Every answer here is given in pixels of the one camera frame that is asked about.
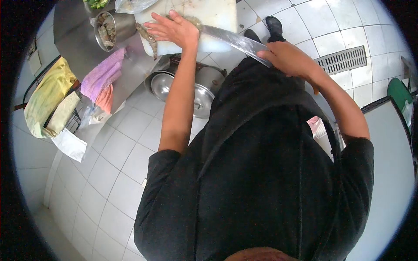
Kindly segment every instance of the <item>hand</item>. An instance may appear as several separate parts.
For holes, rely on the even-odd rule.
[[[267,47],[270,51],[259,51],[257,56],[269,60],[287,76],[297,76],[312,83],[314,75],[325,73],[312,58],[289,42],[268,43]]]
[[[184,19],[176,11],[170,10],[171,21],[156,13],[151,13],[158,23],[144,23],[150,29],[148,33],[158,35],[157,41],[170,41],[181,47],[183,50],[196,49],[199,41],[199,30],[191,22]]]

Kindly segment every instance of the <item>white cutting board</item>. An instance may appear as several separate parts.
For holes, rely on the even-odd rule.
[[[194,16],[203,25],[211,25],[231,32],[237,32],[237,0],[159,0],[154,5],[135,14],[137,23],[155,21],[151,13],[161,16],[168,14],[170,9],[181,15]],[[143,38],[145,52],[153,56],[150,44]],[[227,52],[231,46],[204,33],[199,39],[199,52]],[[181,53],[181,48],[172,42],[158,41],[158,55]]]

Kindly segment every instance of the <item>knife blade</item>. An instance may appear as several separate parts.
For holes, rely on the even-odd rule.
[[[202,32],[218,40],[226,42],[230,46],[246,53],[267,67],[272,66],[271,62],[257,56],[258,51],[269,51],[269,48],[262,43],[251,40],[237,33],[233,33],[210,25],[203,25]]]

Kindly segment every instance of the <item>floor drain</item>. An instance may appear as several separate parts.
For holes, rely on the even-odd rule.
[[[341,52],[319,57],[315,61],[328,75],[348,71],[366,66],[366,52],[364,46],[354,47]]]

